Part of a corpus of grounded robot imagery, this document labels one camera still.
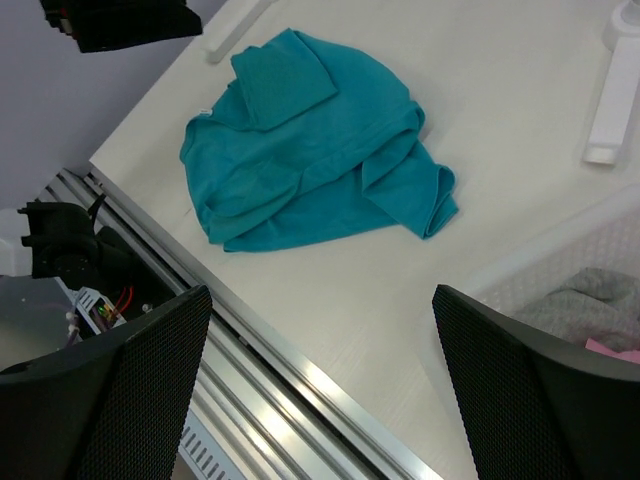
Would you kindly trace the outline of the teal t shirt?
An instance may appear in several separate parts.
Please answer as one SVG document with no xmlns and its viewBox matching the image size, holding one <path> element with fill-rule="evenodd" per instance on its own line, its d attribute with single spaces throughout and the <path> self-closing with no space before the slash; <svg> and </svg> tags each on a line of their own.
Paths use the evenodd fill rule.
<svg viewBox="0 0 640 480">
<path fill-rule="evenodd" d="M 196 217 L 227 252 L 270 252 L 457 213 L 456 178 L 421 142 L 425 114 L 366 53 L 287 29 L 231 59 L 180 159 Z"/>
</svg>

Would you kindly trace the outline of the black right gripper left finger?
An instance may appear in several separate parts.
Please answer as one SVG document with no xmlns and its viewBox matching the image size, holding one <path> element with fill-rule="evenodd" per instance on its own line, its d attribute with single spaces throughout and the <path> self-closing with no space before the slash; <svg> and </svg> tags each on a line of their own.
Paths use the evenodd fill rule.
<svg viewBox="0 0 640 480">
<path fill-rule="evenodd" d="M 211 313 L 197 286 L 3 370 L 2 478 L 170 478 Z"/>
</svg>

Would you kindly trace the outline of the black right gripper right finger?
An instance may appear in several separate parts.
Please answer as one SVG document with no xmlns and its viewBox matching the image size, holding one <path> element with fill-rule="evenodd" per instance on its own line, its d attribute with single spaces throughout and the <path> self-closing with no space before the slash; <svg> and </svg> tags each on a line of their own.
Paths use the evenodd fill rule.
<svg viewBox="0 0 640 480">
<path fill-rule="evenodd" d="M 432 307 L 481 479 L 636 479 L 639 367 L 448 286 Z"/>
</svg>

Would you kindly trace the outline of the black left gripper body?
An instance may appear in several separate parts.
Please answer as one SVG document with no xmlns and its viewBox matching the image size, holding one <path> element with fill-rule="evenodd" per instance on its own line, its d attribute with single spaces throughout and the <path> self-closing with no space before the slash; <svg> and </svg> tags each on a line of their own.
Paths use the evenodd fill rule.
<svg viewBox="0 0 640 480">
<path fill-rule="evenodd" d="M 198 36 L 202 20 L 182 0 L 51 0 L 41 7 L 49 25 L 83 53 L 115 51 Z"/>
</svg>

